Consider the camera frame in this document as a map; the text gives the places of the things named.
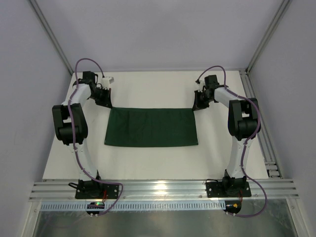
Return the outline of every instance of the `white tabletop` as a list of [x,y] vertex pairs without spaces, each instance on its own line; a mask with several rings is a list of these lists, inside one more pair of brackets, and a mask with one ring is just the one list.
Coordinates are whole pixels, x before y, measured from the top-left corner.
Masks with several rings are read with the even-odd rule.
[[[125,108],[191,108],[195,80],[201,72],[123,72],[105,73],[114,77],[112,104]],[[223,83],[222,72],[216,74]],[[73,75],[70,85],[75,81]],[[245,95],[238,71],[227,72],[227,85]],[[69,87],[67,98],[72,92]],[[102,179],[221,179],[230,159],[232,137],[227,128],[228,109],[210,103],[196,111],[198,146],[168,148],[131,148],[104,145],[110,109],[89,99],[83,112],[88,124],[88,148]],[[258,139],[251,145],[247,174],[255,179],[268,178]],[[55,137],[43,179],[78,179],[71,152]]]

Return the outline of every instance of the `wall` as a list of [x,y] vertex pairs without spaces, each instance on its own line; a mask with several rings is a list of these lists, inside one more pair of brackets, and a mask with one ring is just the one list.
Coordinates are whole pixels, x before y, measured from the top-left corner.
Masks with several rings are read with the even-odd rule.
[[15,237],[47,161],[51,107],[64,98],[70,75],[26,0],[0,6],[0,233]]
[[72,66],[105,71],[245,68],[281,2],[38,0]]
[[284,176],[316,226],[316,1],[293,1],[251,72]]

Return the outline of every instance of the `gray floor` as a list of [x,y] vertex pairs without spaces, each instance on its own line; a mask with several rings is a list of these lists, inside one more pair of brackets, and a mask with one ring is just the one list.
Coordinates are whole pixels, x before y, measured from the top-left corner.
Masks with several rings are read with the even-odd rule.
[[[264,201],[245,201],[241,214],[255,213]],[[82,212],[42,212],[34,237],[296,237],[286,200],[270,200],[254,218],[224,211],[112,212],[89,218]]]

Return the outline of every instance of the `gray wall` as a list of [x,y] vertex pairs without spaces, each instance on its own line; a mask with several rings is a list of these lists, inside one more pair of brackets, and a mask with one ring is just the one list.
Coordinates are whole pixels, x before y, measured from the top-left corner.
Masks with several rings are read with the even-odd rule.
[[70,75],[26,0],[0,4],[0,235],[15,237],[53,138]]
[[38,0],[72,66],[106,71],[245,68],[281,2]]
[[251,72],[285,177],[316,226],[316,1],[293,1]]

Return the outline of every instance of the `rectangular cloth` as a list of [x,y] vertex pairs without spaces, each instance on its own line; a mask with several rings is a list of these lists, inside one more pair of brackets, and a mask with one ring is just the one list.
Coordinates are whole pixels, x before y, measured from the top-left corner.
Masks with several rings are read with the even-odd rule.
[[104,144],[117,147],[198,145],[194,113],[192,109],[113,107]]

